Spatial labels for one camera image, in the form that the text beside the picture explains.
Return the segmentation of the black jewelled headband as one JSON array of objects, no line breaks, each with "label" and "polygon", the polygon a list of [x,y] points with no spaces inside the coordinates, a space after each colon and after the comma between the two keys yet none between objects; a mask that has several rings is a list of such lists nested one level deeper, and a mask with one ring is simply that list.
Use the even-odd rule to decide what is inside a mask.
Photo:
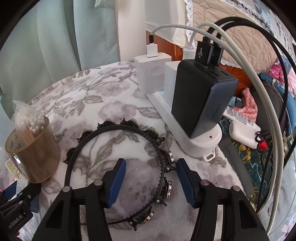
[{"label": "black jewelled headband", "polygon": [[152,217],[153,205],[166,206],[171,196],[172,184],[165,174],[176,168],[171,153],[160,148],[164,141],[154,128],[142,130],[134,119],[119,124],[107,119],[97,129],[85,130],[78,145],[67,150],[64,185],[70,186],[77,159],[95,158],[93,171],[98,173],[92,173],[93,179],[102,179],[118,159],[125,159],[125,177],[116,202],[108,208],[107,223],[127,222],[136,228]]}]

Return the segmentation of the quilted beige bedspread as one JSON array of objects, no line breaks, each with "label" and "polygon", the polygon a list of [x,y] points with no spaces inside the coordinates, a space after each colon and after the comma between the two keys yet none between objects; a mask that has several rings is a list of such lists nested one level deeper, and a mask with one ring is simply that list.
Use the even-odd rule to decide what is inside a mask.
[{"label": "quilted beige bedspread", "polygon": [[[216,22],[229,16],[246,18],[270,32],[294,59],[293,37],[280,18],[262,1],[185,1],[188,26]],[[267,71],[277,56],[267,39],[256,29],[233,27],[226,31],[257,73]]]}]

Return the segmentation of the black USB charger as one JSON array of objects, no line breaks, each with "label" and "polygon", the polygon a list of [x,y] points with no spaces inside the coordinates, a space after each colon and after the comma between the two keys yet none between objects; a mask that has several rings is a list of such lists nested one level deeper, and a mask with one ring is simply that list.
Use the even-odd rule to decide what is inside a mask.
[{"label": "black USB charger", "polygon": [[196,138],[217,125],[237,85],[238,79],[221,67],[182,60],[171,114],[189,138]]}]

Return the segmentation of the bag of cotton swabs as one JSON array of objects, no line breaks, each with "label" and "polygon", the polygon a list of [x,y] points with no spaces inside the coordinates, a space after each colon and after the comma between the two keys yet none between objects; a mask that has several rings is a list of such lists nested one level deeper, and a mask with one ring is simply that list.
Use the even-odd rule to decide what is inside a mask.
[{"label": "bag of cotton swabs", "polygon": [[25,145],[30,144],[45,128],[45,119],[40,111],[32,106],[14,100],[16,133]]}]

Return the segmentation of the white charger cube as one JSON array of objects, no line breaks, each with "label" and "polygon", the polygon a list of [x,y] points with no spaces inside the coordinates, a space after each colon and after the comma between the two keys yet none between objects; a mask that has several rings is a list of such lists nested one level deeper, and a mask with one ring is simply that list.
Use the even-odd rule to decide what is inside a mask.
[{"label": "white charger cube", "polygon": [[171,107],[173,103],[177,68],[180,61],[170,61],[165,63],[165,81],[164,81],[164,100]]},{"label": "white charger cube", "polygon": [[171,56],[166,53],[158,53],[158,56],[151,58],[147,55],[134,58],[138,87],[144,94],[164,88],[165,65],[170,61]]}]

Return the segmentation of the floral fleece table cover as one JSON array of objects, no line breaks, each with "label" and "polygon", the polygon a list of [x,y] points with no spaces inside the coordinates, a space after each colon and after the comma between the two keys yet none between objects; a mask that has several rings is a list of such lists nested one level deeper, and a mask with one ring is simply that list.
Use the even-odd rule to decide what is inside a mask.
[{"label": "floral fleece table cover", "polygon": [[[141,129],[152,127],[165,140],[164,150],[175,159],[184,158],[201,178],[216,186],[230,188],[240,180],[220,149],[210,162],[186,155],[148,98],[140,91],[135,66],[124,61],[94,67],[72,75],[37,92],[28,104],[42,111],[51,123],[61,151],[77,145],[84,130],[95,130],[110,119],[116,123],[134,118]],[[127,162],[126,175],[114,205],[107,209],[113,240],[189,240],[197,210],[187,203],[176,172],[166,174],[172,182],[171,197],[166,205],[154,204],[154,216],[134,230],[125,218],[140,210],[153,197],[160,176],[160,164],[153,146],[142,136],[128,131],[99,135],[79,154],[74,165],[73,188],[85,187],[111,170],[119,158]]]}]

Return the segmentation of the white lotion bottle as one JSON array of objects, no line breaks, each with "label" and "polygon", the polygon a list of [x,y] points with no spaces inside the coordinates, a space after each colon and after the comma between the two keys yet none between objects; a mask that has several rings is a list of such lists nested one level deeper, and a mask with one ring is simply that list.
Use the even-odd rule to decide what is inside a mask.
[{"label": "white lotion bottle", "polygon": [[249,148],[257,148],[258,142],[255,140],[255,137],[256,133],[261,131],[261,128],[255,122],[231,106],[227,106],[223,116],[230,120],[229,135],[232,139]]}]

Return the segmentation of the green curtain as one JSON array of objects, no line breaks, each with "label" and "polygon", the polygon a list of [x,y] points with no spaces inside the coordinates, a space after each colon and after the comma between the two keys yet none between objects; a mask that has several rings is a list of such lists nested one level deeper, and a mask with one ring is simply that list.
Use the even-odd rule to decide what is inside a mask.
[{"label": "green curtain", "polygon": [[1,1],[1,105],[119,60],[115,1]]}]

